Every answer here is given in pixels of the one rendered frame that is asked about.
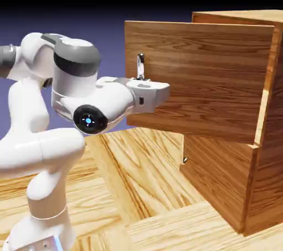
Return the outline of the wooden cabinet door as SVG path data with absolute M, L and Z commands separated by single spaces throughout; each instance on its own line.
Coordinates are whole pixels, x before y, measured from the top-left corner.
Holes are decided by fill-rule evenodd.
M 126 21 L 125 66 L 170 85 L 154 113 L 128 117 L 132 126 L 225 138 L 255 139 L 271 58 L 272 25 Z
M 238 233 L 244 231 L 258 148 L 219 138 L 184 136 L 186 162 L 180 171 Z

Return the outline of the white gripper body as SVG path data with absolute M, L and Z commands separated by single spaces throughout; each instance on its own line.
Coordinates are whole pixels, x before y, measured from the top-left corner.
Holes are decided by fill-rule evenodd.
M 170 85 L 163 82 L 131 79 L 127 87 L 134 93 L 135 108 L 159 107 L 170 95 Z

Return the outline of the light wooden cabinet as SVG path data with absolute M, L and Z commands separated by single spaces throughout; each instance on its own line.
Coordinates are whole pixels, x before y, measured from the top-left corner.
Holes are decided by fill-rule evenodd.
M 194 23 L 275 27 L 256 137 L 258 153 L 245 217 L 245 236 L 283 223 L 283 10 L 193 12 Z

